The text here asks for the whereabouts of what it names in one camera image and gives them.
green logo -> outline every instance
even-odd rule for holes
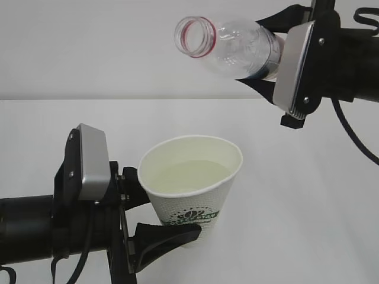
[[[199,209],[208,209],[207,207],[197,207]],[[217,212],[209,212],[210,210],[193,210],[193,208],[190,208],[189,211],[183,210],[182,212],[178,212],[179,215],[176,215],[177,220],[173,221],[162,221],[163,225],[180,225],[185,224],[188,222],[196,223],[196,224],[202,224],[202,223],[209,223],[211,222],[211,219],[218,216],[220,211]]]

cup rim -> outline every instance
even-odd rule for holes
[[[215,183],[215,184],[213,184],[211,186],[208,186],[206,188],[198,189],[197,191],[191,191],[191,192],[174,193],[174,194],[172,194],[172,193],[154,192],[148,186],[146,186],[143,183],[142,178],[140,176],[140,168],[141,168],[142,161],[144,160],[144,158],[148,154],[150,154],[152,151],[156,150],[158,147],[160,147],[160,146],[162,146],[164,144],[170,143],[172,141],[180,140],[180,139],[183,139],[183,138],[196,138],[196,137],[200,137],[200,138],[212,138],[212,139],[216,139],[216,140],[221,140],[221,141],[224,141],[227,144],[231,145],[232,147],[234,147],[237,150],[239,158],[240,158],[240,163],[239,163],[237,169],[233,173],[231,173],[230,175],[228,175],[228,177],[222,179],[221,181],[219,181],[219,182],[217,182],[217,183]],[[168,139],[168,140],[165,140],[163,142],[160,142],[157,145],[155,145],[154,147],[152,147],[149,151],[147,151],[143,155],[143,157],[141,158],[140,163],[138,165],[138,168],[137,168],[137,177],[138,177],[138,181],[142,185],[143,189],[147,193],[149,193],[149,194],[151,194],[153,196],[157,196],[157,197],[161,197],[161,198],[184,198],[184,197],[192,197],[192,196],[201,195],[203,193],[212,191],[215,188],[218,188],[220,185],[222,185],[222,184],[228,182],[229,180],[233,179],[236,176],[236,174],[239,172],[239,170],[241,169],[242,164],[243,164],[243,154],[241,152],[241,149],[235,143],[233,143],[233,142],[231,142],[229,140],[226,140],[226,139],[220,138],[220,137],[216,137],[216,136],[210,136],[210,135],[182,135],[182,136],[177,136],[177,137],[174,137],[172,139]]]

cup logo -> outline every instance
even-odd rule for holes
[[[180,225],[186,223],[203,224],[212,222],[212,219],[218,216],[220,211],[213,212],[209,207],[195,207],[178,211],[171,215],[172,221],[162,221],[163,225]]]

white table surface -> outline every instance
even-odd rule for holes
[[[343,108],[379,153],[377,106]],[[263,99],[0,102],[0,197],[52,194],[66,137],[80,122],[106,132],[120,167],[136,166],[167,138],[217,135],[240,146],[245,164],[213,235],[154,262],[139,284],[379,283],[378,167],[347,138],[328,100],[302,130],[281,127],[281,115]],[[132,234],[137,222],[158,224],[151,205],[127,217]],[[77,261],[58,264],[56,283]],[[12,267],[19,284],[51,283],[50,260]],[[89,255],[78,283],[110,283],[104,252]]]

white backdrop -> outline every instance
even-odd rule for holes
[[[247,86],[204,70],[174,45],[183,17],[260,20],[311,0],[1,0],[0,99],[250,98]],[[358,7],[337,0],[344,27]]]
[[[358,135],[379,153],[376,104],[344,104]],[[238,144],[245,164],[203,248],[179,248],[138,274],[140,284],[379,283],[378,167],[348,140],[323,101],[302,130],[279,125],[263,99],[0,102],[1,198],[53,192],[70,129],[107,134],[110,158],[136,166],[176,135],[208,134]],[[151,205],[128,212],[158,224]],[[78,257],[62,260],[66,283]],[[18,283],[50,283],[50,261],[13,265]],[[0,283],[7,283],[0,273]],[[109,283],[105,253],[91,253],[78,283]]]

